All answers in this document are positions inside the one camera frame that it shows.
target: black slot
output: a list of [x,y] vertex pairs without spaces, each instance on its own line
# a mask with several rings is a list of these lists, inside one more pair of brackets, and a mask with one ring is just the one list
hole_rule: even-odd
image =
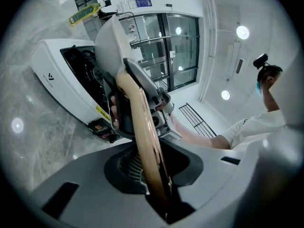
[[242,67],[242,64],[243,64],[243,60],[240,59],[239,62],[238,62],[238,66],[237,66],[237,70],[236,70],[236,73],[239,74],[240,70],[241,70],[241,67]]
[[234,159],[234,158],[230,158],[230,157],[227,157],[227,156],[223,157],[223,158],[220,159],[220,160],[221,160],[221,161],[224,161],[224,162],[229,162],[229,163],[234,164],[234,165],[238,165],[239,162],[241,161],[241,160]]
[[64,183],[51,197],[51,199],[44,205],[42,210],[51,217],[58,219],[66,205],[73,197],[78,186],[78,184],[70,182]]

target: yellow label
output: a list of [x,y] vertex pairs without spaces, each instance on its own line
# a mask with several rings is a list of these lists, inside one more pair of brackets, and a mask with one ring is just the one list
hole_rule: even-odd
[[97,105],[97,106],[96,106],[96,110],[97,110],[102,116],[104,116],[105,119],[107,119],[108,121],[110,121],[109,115],[108,115],[103,109],[101,109],[100,106]]

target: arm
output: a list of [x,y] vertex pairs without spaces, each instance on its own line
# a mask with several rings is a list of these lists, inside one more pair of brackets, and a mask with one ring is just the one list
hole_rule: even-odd
[[219,135],[214,138],[206,138],[183,126],[173,114],[171,114],[171,119],[176,130],[181,134],[181,140],[183,142],[215,149],[230,150],[230,145],[223,136]]

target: sticker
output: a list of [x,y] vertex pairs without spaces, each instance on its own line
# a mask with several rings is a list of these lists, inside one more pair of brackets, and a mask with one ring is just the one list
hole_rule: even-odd
[[104,131],[104,130],[109,129],[108,127],[102,127],[102,126],[100,126],[100,125],[95,126],[95,128],[98,129],[98,132],[102,132],[102,131]]
[[105,111],[103,109],[101,109],[100,106],[96,106],[96,110],[102,115],[105,117],[106,120],[110,121],[110,117],[107,113],[105,113]]
[[151,0],[129,0],[128,4],[131,9],[142,8],[142,7],[152,7]]

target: ceiling light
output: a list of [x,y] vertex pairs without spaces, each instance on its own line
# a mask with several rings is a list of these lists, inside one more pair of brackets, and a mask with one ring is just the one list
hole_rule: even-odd
[[14,118],[11,127],[15,133],[21,133],[23,131],[23,121],[20,118]]
[[245,40],[249,37],[249,30],[245,26],[239,26],[237,28],[237,36]]
[[175,32],[176,32],[176,34],[180,35],[181,34],[181,27],[177,27]]
[[229,100],[229,99],[230,99],[230,93],[229,93],[227,90],[224,90],[224,91],[222,92],[222,98],[223,98],[224,100]]

